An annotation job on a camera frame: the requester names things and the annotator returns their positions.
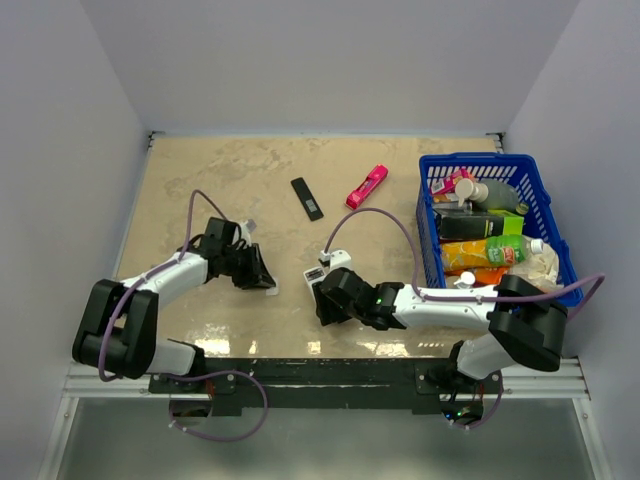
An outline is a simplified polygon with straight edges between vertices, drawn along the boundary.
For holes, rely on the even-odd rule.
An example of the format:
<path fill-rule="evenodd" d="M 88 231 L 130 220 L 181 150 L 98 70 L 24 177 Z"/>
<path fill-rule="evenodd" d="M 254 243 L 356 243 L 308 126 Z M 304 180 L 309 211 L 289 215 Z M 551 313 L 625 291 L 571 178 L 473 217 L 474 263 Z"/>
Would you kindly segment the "white remote control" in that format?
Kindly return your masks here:
<path fill-rule="evenodd" d="M 326 272 L 322 266 L 313 267 L 303 272 L 303 278 L 313 300 L 316 300 L 316 287 L 324 281 L 325 276 Z"/>

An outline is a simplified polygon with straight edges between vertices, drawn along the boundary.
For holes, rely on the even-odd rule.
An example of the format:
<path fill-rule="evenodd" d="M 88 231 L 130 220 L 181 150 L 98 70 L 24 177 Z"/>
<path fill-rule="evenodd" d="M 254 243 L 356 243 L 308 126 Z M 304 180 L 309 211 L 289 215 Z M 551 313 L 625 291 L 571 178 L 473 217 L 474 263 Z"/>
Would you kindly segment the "black remote control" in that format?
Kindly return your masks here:
<path fill-rule="evenodd" d="M 291 186 L 310 221 L 317 221 L 324 217 L 317 201 L 302 177 L 293 179 Z"/>

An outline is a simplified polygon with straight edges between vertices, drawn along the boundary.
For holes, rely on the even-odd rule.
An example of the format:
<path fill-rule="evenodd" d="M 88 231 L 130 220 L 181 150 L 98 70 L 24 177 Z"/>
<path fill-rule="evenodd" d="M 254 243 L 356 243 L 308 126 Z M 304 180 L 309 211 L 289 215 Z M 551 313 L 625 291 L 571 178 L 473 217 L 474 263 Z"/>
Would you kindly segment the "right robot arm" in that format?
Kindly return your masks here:
<path fill-rule="evenodd" d="M 322 325 L 357 319 L 379 331 L 444 326 L 480 332 L 457 344 L 450 364 L 432 376 L 459 393 L 512 365 L 542 372 L 560 367 L 568 310 L 517 276 L 467 290 L 415 289 L 401 282 L 372 286 L 340 267 L 307 284 Z"/>

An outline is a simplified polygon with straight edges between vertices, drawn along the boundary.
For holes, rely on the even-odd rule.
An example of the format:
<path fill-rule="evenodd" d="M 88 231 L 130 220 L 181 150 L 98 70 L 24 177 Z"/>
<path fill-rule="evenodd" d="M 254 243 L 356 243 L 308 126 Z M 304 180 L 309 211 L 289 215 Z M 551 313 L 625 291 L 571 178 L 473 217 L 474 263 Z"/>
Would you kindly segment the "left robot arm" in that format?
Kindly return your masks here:
<path fill-rule="evenodd" d="M 72 358 L 98 369 L 108 382 L 167 374 L 185 392 L 207 380 L 202 348 L 158 336 L 160 311 L 187 292 L 220 276 L 241 290 L 275 292 L 259 245 L 251 240 L 252 221 L 211 217 L 165 263 L 123 281 L 94 284 L 77 330 Z"/>

